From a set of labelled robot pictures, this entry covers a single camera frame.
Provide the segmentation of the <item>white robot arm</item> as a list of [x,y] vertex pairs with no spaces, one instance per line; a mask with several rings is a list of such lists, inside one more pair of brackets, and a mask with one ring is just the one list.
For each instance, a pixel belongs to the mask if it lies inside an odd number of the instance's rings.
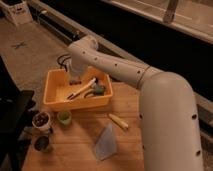
[[144,171],[204,171],[196,98],[184,77],[101,53],[91,35],[68,50],[72,75],[94,66],[140,91]]

